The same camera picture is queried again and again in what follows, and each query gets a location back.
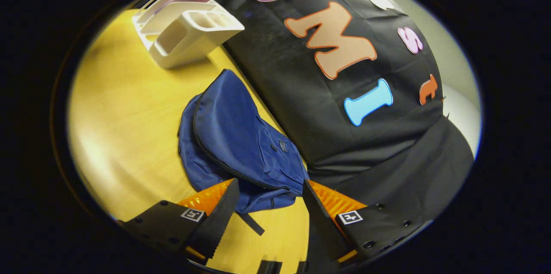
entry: wooden table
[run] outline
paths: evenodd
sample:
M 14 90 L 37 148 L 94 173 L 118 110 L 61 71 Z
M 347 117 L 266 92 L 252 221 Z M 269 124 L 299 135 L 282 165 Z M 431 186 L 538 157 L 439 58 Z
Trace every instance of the wooden table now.
M 228 68 L 244 80 L 219 47 L 196 64 L 173 70 L 150 58 L 130 18 L 122 12 L 98 36 L 80 63 L 69 98 L 69 143 L 83 182 L 105 211 L 128 221 L 165 199 L 196 193 L 177 153 L 176 136 L 189 100 Z M 260 116 L 281 131 L 245 82 Z M 208 266 L 255 274 L 261 260 L 283 262 L 295 273 L 306 260 L 309 216 L 302 198 L 294 205 L 251 213 L 266 230 L 252 231 L 235 213 Z

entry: orange letter m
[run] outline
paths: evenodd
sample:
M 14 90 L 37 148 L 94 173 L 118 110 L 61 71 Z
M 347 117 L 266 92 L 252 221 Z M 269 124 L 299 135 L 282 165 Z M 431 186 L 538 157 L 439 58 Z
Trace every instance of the orange letter m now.
M 352 64 L 377 59 L 372 43 L 364 37 L 347 37 L 342 33 L 352 20 L 352 15 L 337 2 L 329 2 L 329 7 L 300 19 L 285 19 L 287 29 L 297 37 L 306 37 L 307 31 L 318 27 L 306 43 L 308 48 L 335 47 L 335 49 L 315 53 L 317 65 L 327 78 L 334 80 L 338 72 Z

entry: blue backpack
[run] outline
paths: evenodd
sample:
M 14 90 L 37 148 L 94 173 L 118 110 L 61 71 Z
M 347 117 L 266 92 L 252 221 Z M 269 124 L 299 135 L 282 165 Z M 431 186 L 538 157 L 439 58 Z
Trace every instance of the blue backpack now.
M 238 178 L 236 212 L 292 205 L 308 174 L 297 147 L 260 118 L 241 80 L 223 70 L 183 111 L 179 154 L 193 188 Z

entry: backpack zipper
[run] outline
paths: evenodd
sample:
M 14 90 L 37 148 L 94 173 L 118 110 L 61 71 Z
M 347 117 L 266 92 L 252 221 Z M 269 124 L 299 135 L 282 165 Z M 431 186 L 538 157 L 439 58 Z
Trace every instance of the backpack zipper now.
M 220 73 L 220 75 L 218 75 L 216 77 L 216 79 L 214 80 L 214 82 L 220 77 L 222 76 L 222 74 L 226 71 L 227 69 L 224 69 L 222 71 L 222 73 Z M 236 170 L 230 168 L 226 163 L 224 163 L 222 160 L 219 160 L 216 156 L 214 156 L 214 154 L 212 152 L 210 152 L 206 147 L 205 145 L 203 144 L 203 142 L 201 142 L 201 140 L 197 137 L 197 131 L 195 130 L 195 114 L 197 114 L 197 109 L 199 108 L 199 105 L 201 105 L 201 100 L 203 99 L 203 96 L 205 94 L 205 92 L 207 92 L 207 90 L 209 90 L 210 86 L 212 86 L 212 84 L 214 83 L 212 82 L 208 87 L 207 89 L 205 89 L 205 91 L 201 94 L 201 96 L 199 97 L 199 99 L 197 100 L 197 104 L 195 104 L 195 110 L 193 112 L 193 123 L 192 123 L 192 130 L 193 130 L 193 136 L 195 137 L 195 141 L 197 142 L 197 144 L 199 145 L 199 147 L 201 148 L 201 150 L 207 155 L 207 157 L 211 160 L 213 160 L 216 164 L 218 164 L 218 166 L 220 166 L 221 168 L 223 168 L 224 170 L 226 170 L 227 172 L 229 172 L 230 174 L 233 174 L 234 176 L 238 177 L 238 178 L 244 178 L 246 180 L 248 180 L 249 182 L 252 182 L 254 184 L 257 184 L 258 186 L 261 186 L 263 188 L 269 188 L 269 189 L 273 189 L 273 190 L 277 190 L 277 189 L 285 189 L 285 190 L 291 190 L 290 188 L 288 188 L 287 186 L 283 186 L 283 187 L 275 187 L 275 186 L 270 186 L 270 185 L 266 185 L 266 184 L 263 184 L 261 182 L 258 182 L 240 172 L 237 172 Z

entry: desk organizer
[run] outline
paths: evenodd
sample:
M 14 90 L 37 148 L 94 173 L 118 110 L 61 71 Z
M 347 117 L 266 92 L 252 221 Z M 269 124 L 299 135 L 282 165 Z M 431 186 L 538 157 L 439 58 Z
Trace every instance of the desk organizer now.
M 143 45 L 161 68 L 176 68 L 205 58 L 245 28 L 224 7 L 210 0 L 150 0 L 132 17 Z

